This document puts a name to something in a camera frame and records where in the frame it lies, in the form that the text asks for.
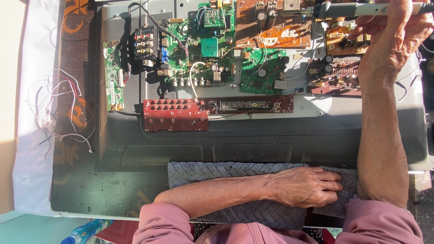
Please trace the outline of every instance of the hand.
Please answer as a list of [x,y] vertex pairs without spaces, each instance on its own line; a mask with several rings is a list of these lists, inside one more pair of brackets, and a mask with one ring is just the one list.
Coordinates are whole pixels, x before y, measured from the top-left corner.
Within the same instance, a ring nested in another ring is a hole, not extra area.
[[[415,0],[429,3],[429,0]],[[358,67],[361,86],[384,78],[386,87],[392,87],[400,70],[419,45],[433,31],[431,13],[411,15],[411,0],[376,0],[375,3],[388,3],[387,16],[361,16],[358,25],[347,37],[357,38],[360,34],[371,35],[371,45],[363,55]]]
[[338,200],[341,176],[320,167],[297,167],[270,175],[272,200],[291,207],[322,207]]

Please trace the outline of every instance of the plastic water bottle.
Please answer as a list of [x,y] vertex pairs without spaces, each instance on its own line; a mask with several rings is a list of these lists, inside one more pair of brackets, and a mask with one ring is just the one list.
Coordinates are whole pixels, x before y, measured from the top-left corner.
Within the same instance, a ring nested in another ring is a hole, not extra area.
[[92,219],[82,226],[75,228],[70,236],[63,240],[60,244],[84,244],[96,233],[104,230],[113,223],[112,219]]

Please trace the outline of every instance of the pink sleeve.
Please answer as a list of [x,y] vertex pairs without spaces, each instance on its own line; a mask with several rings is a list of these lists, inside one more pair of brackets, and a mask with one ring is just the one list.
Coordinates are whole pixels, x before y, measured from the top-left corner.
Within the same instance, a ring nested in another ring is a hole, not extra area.
[[132,244],[192,244],[188,214],[166,203],[144,205]]
[[343,232],[335,244],[423,244],[421,229],[402,208],[381,201],[355,199],[345,208]]

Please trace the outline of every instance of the digital display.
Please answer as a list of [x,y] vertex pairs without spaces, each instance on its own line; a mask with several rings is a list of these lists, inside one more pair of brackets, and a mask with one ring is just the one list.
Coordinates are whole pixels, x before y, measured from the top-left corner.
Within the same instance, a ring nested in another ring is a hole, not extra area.
[[269,100],[255,100],[255,101],[220,101],[221,111],[237,111],[237,110],[271,110],[271,103]]

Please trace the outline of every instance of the soldering iron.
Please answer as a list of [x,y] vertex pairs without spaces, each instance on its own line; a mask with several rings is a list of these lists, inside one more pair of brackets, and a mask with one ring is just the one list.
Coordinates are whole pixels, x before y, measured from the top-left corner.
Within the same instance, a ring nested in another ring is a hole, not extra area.
[[[282,10],[283,17],[306,16],[326,20],[328,18],[355,17],[364,15],[387,15],[388,3],[330,3],[300,10]],[[434,12],[434,3],[413,3],[412,15]]]

